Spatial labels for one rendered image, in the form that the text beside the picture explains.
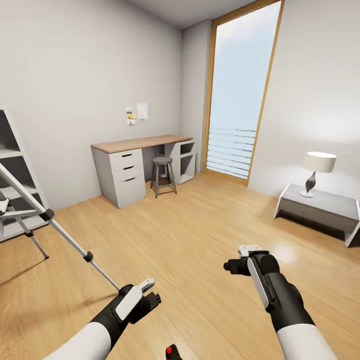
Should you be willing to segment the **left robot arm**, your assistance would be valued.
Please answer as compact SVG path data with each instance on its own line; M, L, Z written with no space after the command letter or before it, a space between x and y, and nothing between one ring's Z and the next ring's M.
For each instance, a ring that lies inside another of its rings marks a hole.
M82 330L43 360L106 360L128 323L137 323L160 303L152 291L154 279L141 284L128 284Z

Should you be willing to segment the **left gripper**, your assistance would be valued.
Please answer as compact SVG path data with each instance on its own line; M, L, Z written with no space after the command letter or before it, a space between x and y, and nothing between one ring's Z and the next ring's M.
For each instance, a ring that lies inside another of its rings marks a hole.
M131 324L137 323L140 319L142 319L148 313L153 311L161 303L160 295L158 293L155 295L153 291L149 293L147 296L144 296L144 299L145 299L145 306L143 311L139 315L132 316L130 320Z

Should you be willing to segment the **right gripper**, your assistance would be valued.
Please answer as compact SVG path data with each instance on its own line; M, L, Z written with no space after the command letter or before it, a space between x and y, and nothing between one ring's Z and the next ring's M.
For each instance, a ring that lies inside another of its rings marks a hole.
M251 273L250 275L247 274L247 272L244 269L244 260L246 259L246 257L242 257L240 259L230 259L228 262L225 262L223 267L226 271L230 271L230 273L232 275L244 275L247 277L251 277Z

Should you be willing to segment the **camera tripod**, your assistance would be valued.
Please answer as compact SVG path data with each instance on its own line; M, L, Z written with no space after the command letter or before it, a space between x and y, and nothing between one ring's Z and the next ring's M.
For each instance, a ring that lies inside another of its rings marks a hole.
M0 176L2 176L33 208L34 210L15 211L12 207L13 203L6 197L0 188L0 222L6 218L15 218L17 222L24 229L24 235L31 238L45 259L49 256L45 253L43 248L34 238L33 231L28 229L20 217L40 216L45 222L48 221L67 241L83 256L83 258L91 263L118 291L120 287L93 261L93 254L87 253L80 247L80 245L54 220L54 211L52 209L45 209L18 181L17 179L0 163ZM7 211L8 210L8 211Z

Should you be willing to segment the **digital camera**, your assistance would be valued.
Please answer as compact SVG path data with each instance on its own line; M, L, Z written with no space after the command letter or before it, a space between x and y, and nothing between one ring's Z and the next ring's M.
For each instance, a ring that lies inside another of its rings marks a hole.
M167 358L169 358L169 360L182 360L175 344L172 344L171 346L166 348L165 355Z

